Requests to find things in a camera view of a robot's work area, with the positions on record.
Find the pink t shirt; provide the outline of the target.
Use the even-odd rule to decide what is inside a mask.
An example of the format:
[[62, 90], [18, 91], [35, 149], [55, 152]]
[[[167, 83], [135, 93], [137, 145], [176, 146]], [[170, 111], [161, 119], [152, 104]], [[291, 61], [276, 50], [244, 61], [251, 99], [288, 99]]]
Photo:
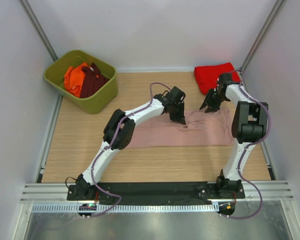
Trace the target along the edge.
[[172, 122], [166, 113], [141, 123], [127, 148], [233, 145], [232, 115], [228, 108], [213, 113], [186, 110], [184, 115], [185, 125]]

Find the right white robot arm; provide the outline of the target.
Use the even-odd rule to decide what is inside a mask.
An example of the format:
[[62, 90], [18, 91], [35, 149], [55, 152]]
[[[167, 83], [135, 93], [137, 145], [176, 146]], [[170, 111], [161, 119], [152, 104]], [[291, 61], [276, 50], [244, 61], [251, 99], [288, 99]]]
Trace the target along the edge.
[[268, 124], [271, 123], [268, 104], [251, 97], [242, 83], [233, 81], [233, 73], [219, 75], [216, 87], [208, 91], [200, 107], [206, 113], [215, 113], [225, 101], [235, 106], [231, 125], [233, 149], [214, 185], [215, 194], [219, 198], [231, 198], [241, 191], [244, 180], [242, 173], [248, 157], [255, 145], [268, 136]]

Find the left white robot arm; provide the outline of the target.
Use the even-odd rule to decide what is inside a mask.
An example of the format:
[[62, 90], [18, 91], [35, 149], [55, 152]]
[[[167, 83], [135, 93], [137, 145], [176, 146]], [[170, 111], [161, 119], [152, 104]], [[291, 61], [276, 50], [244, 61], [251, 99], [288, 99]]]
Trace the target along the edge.
[[185, 125], [185, 97], [186, 94], [174, 86], [164, 93], [151, 93], [150, 101], [134, 109], [115, 110], [103, 130], [102, 143], [96, 156], [75, 180], [72, 192], [84, 200], [91, 200], [95, 196], [106, 167], [119, 151], [130, 144], [138, 125], [162, 114], [168, 114], [172, 122]]

